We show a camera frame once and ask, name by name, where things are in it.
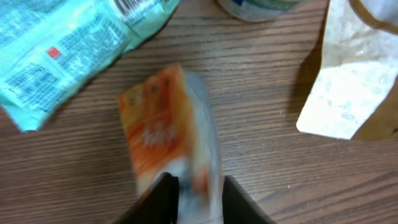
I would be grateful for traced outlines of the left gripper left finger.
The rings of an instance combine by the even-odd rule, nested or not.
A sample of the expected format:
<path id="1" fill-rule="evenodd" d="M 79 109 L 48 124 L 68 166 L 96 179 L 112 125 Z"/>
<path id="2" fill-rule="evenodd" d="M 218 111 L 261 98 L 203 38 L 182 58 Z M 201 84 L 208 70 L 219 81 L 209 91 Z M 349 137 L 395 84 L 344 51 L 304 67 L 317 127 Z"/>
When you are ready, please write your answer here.
<path id="1" fill-rule="evenodd" d="M 126 211 L 114 224 L 176 224 L 179 181 L 164 173 L 147 197 Z"/>

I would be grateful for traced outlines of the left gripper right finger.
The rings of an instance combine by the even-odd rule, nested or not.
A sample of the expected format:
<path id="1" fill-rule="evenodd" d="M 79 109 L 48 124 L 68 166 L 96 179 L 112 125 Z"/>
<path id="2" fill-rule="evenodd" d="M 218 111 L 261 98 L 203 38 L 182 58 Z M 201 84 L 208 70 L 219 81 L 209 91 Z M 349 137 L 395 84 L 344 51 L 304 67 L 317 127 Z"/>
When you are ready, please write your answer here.
<path id="1" fill-rule="evenodd" d="M 230 175 L 223 185 L 224 224 L 276 224 Z"/>

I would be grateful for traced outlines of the orange white small box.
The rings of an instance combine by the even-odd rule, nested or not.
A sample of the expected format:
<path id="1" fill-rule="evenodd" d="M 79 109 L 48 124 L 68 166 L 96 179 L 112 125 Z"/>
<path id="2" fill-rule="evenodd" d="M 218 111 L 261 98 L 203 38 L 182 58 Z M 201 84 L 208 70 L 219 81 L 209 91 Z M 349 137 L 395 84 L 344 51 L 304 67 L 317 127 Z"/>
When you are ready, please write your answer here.
<path id="1" fill-rule="evenodd" d="M 177 223 L 223 222 L 223 176 L 205 84 L 175 63 L 118 96 L 140 202 L 178 179 Z"/>

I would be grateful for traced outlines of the brown white snack bag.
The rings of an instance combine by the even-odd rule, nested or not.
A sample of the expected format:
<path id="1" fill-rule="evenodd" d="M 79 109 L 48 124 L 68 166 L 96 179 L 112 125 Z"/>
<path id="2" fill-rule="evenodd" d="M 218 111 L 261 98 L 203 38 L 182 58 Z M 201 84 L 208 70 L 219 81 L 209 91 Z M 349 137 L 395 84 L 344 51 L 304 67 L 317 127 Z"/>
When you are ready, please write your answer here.
<path id="1" fill-rule="evenodd" d="M 331 0 L 320 71 L 296 123 L 300 132 L 397 138 L 397 0 Z"/>

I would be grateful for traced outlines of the teal snack packet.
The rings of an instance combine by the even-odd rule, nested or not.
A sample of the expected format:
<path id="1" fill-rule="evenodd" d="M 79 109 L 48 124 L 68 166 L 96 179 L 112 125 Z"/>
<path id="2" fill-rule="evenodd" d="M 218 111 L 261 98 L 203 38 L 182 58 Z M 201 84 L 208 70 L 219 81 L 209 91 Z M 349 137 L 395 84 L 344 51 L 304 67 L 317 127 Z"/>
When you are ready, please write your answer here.
<path id="1" fill-rule="evenodd" d="M 88 80 L 158 32 L 178 0 L 1 0 L 1 107 L 36 131 Z"/>

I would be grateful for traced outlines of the green lid jar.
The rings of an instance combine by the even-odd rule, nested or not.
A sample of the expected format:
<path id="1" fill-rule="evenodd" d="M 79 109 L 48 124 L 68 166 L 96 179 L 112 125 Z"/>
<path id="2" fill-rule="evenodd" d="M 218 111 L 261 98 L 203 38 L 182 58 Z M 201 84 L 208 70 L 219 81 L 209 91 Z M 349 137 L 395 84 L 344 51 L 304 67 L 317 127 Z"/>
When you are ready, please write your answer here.
<path id="1" fill-rule="evenodd" d="M 308 0 L 217 0 L 232 16 L 249 22 L 265 22 L 275 19 Z"/>

